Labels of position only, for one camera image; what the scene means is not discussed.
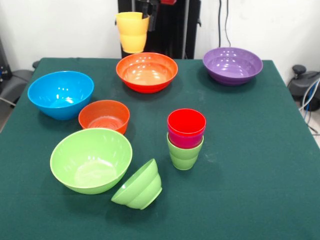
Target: upside-down green bowl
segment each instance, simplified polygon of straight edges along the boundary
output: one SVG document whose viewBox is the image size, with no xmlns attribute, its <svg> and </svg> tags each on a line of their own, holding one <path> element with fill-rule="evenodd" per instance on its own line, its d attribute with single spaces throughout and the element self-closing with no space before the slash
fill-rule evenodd
<svg viewBox="0 0 320 240">
<path fill-rule="evenodd" d="M 119 190 L 111 201 L 133 209 L 145 209 L 161 193 L 161 178 L 155 159 L 145 163 Z"/>
</svg>

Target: pink cup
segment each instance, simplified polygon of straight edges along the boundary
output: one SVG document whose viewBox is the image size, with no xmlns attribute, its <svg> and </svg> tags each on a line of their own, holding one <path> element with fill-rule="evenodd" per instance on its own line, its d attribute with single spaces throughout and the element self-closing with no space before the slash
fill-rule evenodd
<svg viewBox="0 0 320 240">
<path fill-rule="evenodd" d="M 205 130 L 194 136 L 180 136 L 169 128 L 168 136 L 170 142 L 176 147 L 181 149 L 193 149 L 201 143 L 204 132 Z"/>
</svg>

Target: white wall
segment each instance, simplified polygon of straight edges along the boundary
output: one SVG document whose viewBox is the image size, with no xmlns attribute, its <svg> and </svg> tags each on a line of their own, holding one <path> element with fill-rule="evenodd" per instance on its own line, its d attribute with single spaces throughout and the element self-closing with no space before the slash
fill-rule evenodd
<svg viewBox="0 0 320 240">
<path fill-rule="evenodd" d="M 222 46 L 225 38 L 226 0 L 222 0 Z M 219 0 L 202 0 L 195 57 L 218 47 Z M 293 76 L 292 66 L 303 64 L 320 71 L 319 0 L 229 0 L 227 32 L 233 47 L 271 59 L 283 80 Z"/>
<path fill-rule="evenodd" d="M 117 2 L 0 0 L 0 37 L 11 68 L 31 69 L 42 57 L 120 58 Z M 222 2 L 224 30 L 226 0 Z M 202 0 L 196 58 L 218 47 L 218 3 Z M 319 0 L 229 0 L 231 44 L 274 60 L 285 81 L 294 64 L 319 71 L 319 9 Z M 222 36 L 222 46 L 227 46 Z"/>
<path fill-rule="evenodd" d="M 117 0 L 0 0 L 0 37 L 13 70 L 42 57 L 120 58 Z"/>
</svg>

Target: bowl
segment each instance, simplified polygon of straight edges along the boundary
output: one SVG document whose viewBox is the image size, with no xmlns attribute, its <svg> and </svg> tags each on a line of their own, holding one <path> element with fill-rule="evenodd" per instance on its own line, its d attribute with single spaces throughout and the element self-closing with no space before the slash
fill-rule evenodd
<svg viewBox="0 0 320 240">
<path fill-rule="evenodd" d="M 106 128 L 124 134 L 129 118 L 130 111 L 123 103 L 101 100 L 85 106 L 79 113 L 78 120 L 83 129 Z"/>
<path fill-rule="evenodd" d="M 157 163 L 155 159 L 151 159 L 119 188 L 111 201 L 143 210 L 158 197 L 161 191 Z"/>
<path fill-rule="evenodd" d="M 263 68 L 263 62 L 257 55 L 236 47 L 210 50 L 204 55 L 203 63 L 214 80 L 228 86 L 249 82 Z"/>
<path fill-rule="evenodd" d="M 28 89 L 29 100 L 44 114 L 69 120 L 78 116 L 92 96 L 93 80 L 77 71 L 49 73 L 34 81 Z"/>
<path fill-rule="evenodd" d="M 55 178 L 69 189 L 99 194 L 120 181 L 131 159 L 131 144 L 121 133 L 88 128 L 67 136 L 54 148 L 50 168 Z"/>
<path fill-rule="evenodd" d="M 142 52 L 121 59 L 116 65 L 116 73 L 132 90 L 151 94 L 172 82 L 178 73 L 178 65 L 168 56 Z"/>
</svg>

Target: stacked cups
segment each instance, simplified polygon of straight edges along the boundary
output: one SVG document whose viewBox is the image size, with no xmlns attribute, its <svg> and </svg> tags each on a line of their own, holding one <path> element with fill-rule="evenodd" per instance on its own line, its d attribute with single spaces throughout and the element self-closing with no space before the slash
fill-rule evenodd
<svg viewBox="0 0 320 240">
<path fill-rule="evenodd" d="M 167 143 L 173 165 L 179 170 L 191 169 L 204 143 L 205 116 L 194 109 L 177 109 L 168 116 L 167 126 Z"/>
<path fill-rule="evenodd" d="M 120 41 L 123 51 L 129 54 L 144 51 L 149 16 L 142 18 L 142 12 L 121 12 L 116 15 L 116 25 L 120 33 Z"/>
</svg>

